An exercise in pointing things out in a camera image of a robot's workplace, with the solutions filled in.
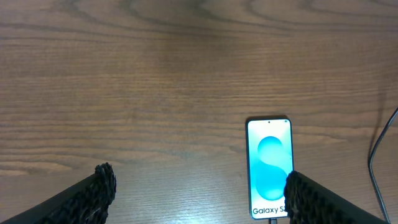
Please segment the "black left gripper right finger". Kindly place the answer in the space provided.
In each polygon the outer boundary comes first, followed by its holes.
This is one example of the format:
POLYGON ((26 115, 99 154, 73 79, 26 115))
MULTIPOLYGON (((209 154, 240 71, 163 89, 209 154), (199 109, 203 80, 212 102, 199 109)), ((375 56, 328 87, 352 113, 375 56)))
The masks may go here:
POLYGON ((387 224, 297 171, 288 175, 284 197, 291 224, 387 224))

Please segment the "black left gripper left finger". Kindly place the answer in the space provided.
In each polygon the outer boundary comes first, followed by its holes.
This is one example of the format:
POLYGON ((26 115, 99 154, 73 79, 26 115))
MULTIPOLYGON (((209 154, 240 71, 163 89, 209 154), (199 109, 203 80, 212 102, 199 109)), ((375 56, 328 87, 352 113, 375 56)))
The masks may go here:
POLYGON ((89 177, 2 224, 104 224, 116 186, 113 168, 106 162, 89 177))

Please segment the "blue Samsung Galaxy smartphone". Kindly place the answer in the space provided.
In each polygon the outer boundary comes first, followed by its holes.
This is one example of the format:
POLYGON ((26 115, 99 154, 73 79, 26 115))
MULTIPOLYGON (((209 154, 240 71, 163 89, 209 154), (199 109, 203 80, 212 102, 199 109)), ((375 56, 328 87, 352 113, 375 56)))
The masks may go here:
POLYGON ((245 133, 250 216, 284 218, 284 189, 294 170, 292 123, 286 115, 252 116, 245 133))

